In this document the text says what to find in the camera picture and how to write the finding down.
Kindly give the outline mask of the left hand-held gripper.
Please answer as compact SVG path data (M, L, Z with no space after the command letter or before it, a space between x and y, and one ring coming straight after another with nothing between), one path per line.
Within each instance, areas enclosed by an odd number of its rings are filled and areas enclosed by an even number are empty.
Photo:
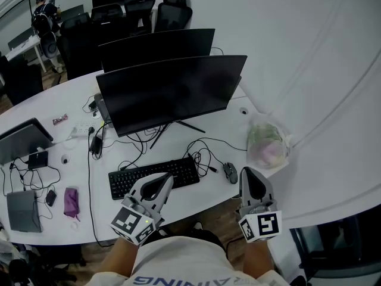
M154 173L138 179L121 202L110 227L124 240L142 245L164 222L161 209L173 184L171 173Z

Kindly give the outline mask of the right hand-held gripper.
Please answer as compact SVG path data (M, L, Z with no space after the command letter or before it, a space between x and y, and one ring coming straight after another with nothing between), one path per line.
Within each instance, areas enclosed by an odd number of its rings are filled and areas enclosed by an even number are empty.
M270 181L259 171L244 167L239 177L242 205L238 224L247 243L266 241L282 233L282 212L273 199Z

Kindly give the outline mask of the black grey computer mouse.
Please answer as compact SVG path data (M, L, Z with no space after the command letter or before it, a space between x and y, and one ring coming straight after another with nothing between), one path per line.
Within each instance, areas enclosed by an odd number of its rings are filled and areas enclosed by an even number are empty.
M238 173L235 166L227 162L223 165L223 170L225 172L226 178L229 180L231 184L236 184L238 182Z

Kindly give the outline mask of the person's right forearm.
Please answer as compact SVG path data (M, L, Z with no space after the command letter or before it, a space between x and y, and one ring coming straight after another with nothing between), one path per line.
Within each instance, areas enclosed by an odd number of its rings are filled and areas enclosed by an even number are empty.
M243 273L257 279L274 269L267 241L256 241L245 245Z

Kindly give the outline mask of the person's left forearm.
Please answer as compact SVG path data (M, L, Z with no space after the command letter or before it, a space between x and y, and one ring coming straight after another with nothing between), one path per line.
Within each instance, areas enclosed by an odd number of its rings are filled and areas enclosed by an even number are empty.
M137 245L118 238L96 273L112 272L126 278L131 277L138 250Z

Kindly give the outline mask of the black keyboard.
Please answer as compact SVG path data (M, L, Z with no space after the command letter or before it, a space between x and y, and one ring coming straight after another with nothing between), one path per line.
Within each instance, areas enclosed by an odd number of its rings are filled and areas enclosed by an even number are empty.
M199 182L199 176L194 161L190 157L171 160L163 163L151 164L124 171L108 174L111 198L121 200L135 182L154 173L171 173L174 177L172 189L193 185Z

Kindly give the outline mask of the person's black shorts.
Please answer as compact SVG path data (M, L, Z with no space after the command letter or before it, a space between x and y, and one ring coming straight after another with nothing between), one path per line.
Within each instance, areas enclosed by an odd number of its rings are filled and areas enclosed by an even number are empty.
M226 249L224 248L222 242L219 240L218 236L216 236L211 231L208 231L208 230L193 231L192 228L191 228L191 229L188 229L185 232L182 232L182 233L179 233L179 234L175 234L173 232L170 232L169 229L166 229L166 230L168 232L168 235L166 237L162 237L158 233L158 231L155 231L154 233L152 233L148 237L148 239L143 243L143 245L147 245L149 243L153 243L155 241L164 240L164 239L168 239L168 238L169 239L174 239L175 237L188 237L188 238L203 240L203 241L207 241L209 243L216 244L219 247L221 247L224 252L226 251Z

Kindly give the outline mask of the black power adapter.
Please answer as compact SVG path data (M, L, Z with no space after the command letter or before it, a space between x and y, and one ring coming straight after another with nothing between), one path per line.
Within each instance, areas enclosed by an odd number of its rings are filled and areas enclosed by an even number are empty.
M102 150L102 139L98 137L97 135L92 138L92 141L90 143L89 151L91 154L100 154Z

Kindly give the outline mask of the person's white printed shirt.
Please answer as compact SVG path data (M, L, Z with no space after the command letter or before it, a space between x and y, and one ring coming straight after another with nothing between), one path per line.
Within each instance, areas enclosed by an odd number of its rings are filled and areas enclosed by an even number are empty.
M258 278L236 271L211 244L170 243L145 256L131 277L96 273L86 286L290 286L270 270Z

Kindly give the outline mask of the purple cloth pouch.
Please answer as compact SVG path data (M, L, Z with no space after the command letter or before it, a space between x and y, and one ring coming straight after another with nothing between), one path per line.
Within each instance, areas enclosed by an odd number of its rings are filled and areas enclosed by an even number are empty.
M67 187L64 193L64 214L68 217L79 220L79 196L75 188Z

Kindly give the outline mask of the white power strip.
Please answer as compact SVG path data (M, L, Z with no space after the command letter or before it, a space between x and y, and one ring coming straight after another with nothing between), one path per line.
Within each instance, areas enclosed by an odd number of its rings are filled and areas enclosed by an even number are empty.
M86 138L89 133L89 128L96 127L97 122L77 122L72 131L70 136L72 138Z

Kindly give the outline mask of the dark framed glass window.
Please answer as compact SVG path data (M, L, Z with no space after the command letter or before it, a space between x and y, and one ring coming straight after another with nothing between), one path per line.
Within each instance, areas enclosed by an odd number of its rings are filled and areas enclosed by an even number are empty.
M308 281L381 273L381 205L290 232Z

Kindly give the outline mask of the black curved monitor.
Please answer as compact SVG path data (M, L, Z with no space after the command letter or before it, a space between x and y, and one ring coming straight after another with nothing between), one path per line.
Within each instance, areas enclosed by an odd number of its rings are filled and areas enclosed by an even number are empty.
M177 58L96 77L118 137L227 108L245 55Z
M208 56L214 29L155 32L112 41L98 47L104 72L177 58Z

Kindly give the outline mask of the black docking box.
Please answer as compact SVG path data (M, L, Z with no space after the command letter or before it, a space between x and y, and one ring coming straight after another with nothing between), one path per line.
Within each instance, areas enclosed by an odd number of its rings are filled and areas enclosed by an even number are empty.
M48 152L41 151L41 152L29 155L27 165L28 165L28 169L39 169L42 167L47 167L48 166Z

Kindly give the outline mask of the black office chair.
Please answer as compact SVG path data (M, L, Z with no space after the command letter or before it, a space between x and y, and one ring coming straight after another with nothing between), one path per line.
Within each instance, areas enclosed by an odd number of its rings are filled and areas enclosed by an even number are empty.
M107 4L95 7L91 11L91 20L93 23L109 23L116 18L122 18L123 12L119 4Z
M188 0L163 0L158 5L154 32L184 29L191 19L193 11L187 5Z
M77 15L62 22L57 47L63 59L68 80L102 69L92 22L88 13Z
M155 0L130 1L124 5L129 36L152 33L151 11Z
M23 56L11 61L6 56L0 57L0 75L5 81L5 93L13 106L43 92L39 66L28 66Z

